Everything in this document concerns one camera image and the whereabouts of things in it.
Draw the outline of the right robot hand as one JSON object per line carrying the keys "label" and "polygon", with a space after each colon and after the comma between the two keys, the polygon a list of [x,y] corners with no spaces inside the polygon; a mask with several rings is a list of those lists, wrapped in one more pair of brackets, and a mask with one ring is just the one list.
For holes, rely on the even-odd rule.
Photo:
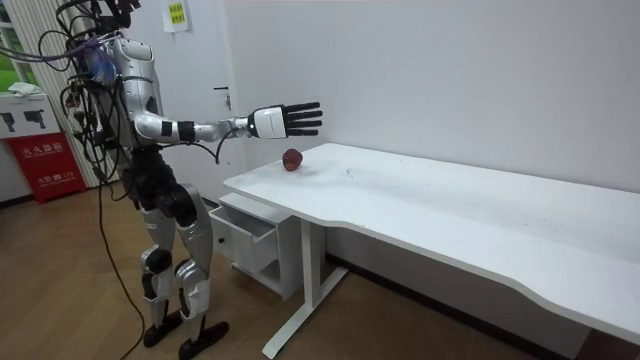
{"label": "right robot hand", "polygon": [[247,117],[246,129],[261,139],[318,136],[322,116],[319,102],[271,105],[254,110]]}

